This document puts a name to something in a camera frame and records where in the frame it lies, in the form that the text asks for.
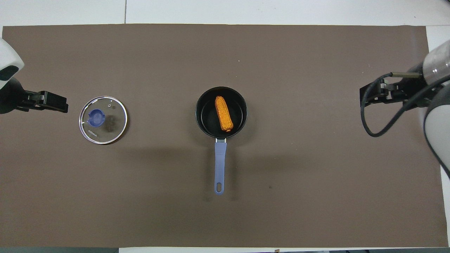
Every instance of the brown tabletop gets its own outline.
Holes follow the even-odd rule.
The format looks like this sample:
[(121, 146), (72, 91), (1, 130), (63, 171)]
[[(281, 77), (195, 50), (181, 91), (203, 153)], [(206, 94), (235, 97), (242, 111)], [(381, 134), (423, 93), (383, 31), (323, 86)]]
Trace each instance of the brown tabletop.
[[(4, 27), (26, 90), (69, 113), (13, 111), (0, 123), (0, 246), (442, 247), (440, 171), (418, 110), (384, 136), (360, 122), (359, 88), (428, 52), (425, 27), (84, 25)], [(194, 108), (237, 90), (247, 124), (214, 139)], [(119, 99), (111, 145), (78, 126), (96, 96)], [(399, 104), (367, 108), (379, 130)]]

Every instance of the yellow corn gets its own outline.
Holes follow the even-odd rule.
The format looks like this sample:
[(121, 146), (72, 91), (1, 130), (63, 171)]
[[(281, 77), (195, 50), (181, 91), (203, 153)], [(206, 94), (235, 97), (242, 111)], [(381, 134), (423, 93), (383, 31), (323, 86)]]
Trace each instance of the yellow corn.
[(231, 131), (233, 129), (233, 122), (231, 121), (225, 99), (221, 96), (216, 97), (216, 111), (217, 116), (219, 116), (220, 128), (226, 132)]

